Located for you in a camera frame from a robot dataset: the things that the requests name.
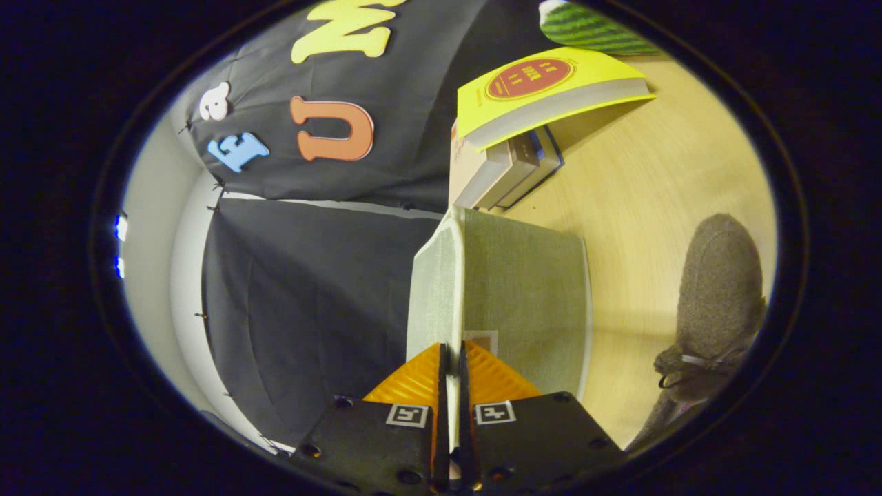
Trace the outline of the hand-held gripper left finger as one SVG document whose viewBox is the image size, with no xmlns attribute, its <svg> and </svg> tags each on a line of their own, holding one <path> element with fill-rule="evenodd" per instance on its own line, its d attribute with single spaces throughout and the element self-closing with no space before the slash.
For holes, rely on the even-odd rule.
<svg viewBox="0 0 882 496">
<path fill-rule="evenodd" d="M 364 398 L 337 395 L 291 464 L 359 495 L 449 490 L 447 345 L 419 352 Z"/>
</svg>

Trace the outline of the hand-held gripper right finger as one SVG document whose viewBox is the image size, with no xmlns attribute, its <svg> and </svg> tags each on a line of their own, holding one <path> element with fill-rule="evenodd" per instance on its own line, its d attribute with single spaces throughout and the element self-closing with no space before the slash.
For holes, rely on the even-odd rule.
<svg viewBox="0 0 882 496">
<path fill-rule="evenodd" d="M 623 450 L 572 393 L 541 392 L 470 341 L 459 378 L 462 492 L 551 494 L 623 464 Z"/>
</svg>

